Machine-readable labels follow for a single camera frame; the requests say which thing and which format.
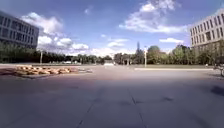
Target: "curb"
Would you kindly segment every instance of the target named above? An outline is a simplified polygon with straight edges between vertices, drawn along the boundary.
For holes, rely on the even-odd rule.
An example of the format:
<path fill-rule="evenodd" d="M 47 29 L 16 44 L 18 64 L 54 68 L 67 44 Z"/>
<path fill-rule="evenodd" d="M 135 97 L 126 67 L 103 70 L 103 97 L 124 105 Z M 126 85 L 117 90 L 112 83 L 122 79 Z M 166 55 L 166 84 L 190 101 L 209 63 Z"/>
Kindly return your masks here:
<path fill-rule="evenodd" d="M 137 71 L 213 71 L 213 69 L 135 68 Z"/>

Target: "asphalt pavement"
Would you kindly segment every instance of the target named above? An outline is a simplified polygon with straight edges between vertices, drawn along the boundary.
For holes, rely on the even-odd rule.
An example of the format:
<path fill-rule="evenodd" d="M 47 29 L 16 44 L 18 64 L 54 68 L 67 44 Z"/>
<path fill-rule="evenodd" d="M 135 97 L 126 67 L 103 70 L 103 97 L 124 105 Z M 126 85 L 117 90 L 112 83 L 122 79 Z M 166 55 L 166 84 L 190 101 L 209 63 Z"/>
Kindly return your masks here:
<path fill-rule="evenodd" d="M 86 67 L 89 74 L 0 76 L 0 128 L 223 128 L 213 70 Z"/>

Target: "sky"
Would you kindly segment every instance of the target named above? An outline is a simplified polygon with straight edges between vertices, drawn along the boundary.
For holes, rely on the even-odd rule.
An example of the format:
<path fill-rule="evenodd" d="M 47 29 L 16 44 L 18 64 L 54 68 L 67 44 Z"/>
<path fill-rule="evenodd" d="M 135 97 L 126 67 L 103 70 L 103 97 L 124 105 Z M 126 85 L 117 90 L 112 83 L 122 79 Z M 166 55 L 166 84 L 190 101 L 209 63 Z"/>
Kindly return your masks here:
<path fill-rule="evenodd" d="M 190 46 L 188 28 L 223 0 L 0 0 L 0 9 L 40 28 L 38 49 L 69 55 Z"/>

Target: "lamp post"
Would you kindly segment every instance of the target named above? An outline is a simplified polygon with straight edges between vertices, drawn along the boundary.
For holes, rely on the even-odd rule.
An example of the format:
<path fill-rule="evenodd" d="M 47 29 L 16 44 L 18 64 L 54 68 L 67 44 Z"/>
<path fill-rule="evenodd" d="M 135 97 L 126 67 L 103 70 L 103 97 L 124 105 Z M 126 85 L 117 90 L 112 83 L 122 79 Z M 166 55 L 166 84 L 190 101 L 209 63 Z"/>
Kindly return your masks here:
<path fill-rule="evenodd" d="M 42 64 L 42 59 L 43 59 L 43 51 L 40 50 L 40 64 Z"/>
<path fill-rule="evenodd" d="M 145 46 L 145 68 L 147 67 L 147 46 Z"/>

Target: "building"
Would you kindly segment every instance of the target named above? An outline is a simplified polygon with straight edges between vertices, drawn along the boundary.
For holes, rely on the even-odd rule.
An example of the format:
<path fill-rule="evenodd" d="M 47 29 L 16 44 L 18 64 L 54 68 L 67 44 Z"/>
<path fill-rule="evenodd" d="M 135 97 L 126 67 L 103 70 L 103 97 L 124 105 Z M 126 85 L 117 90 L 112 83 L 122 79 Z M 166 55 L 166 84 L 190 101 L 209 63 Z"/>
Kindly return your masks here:
<path fill-rule="evenodd" d="M 38 35 L 37 27 L 0 11 L 0 43 L 35 49 Z"/>
<path fill-rule="evenodd" d="M 196 53 L 205 49 L 217 50 L 224 40 L 224 9 L 193 24 L 190 28 L 191 45 Z"/>

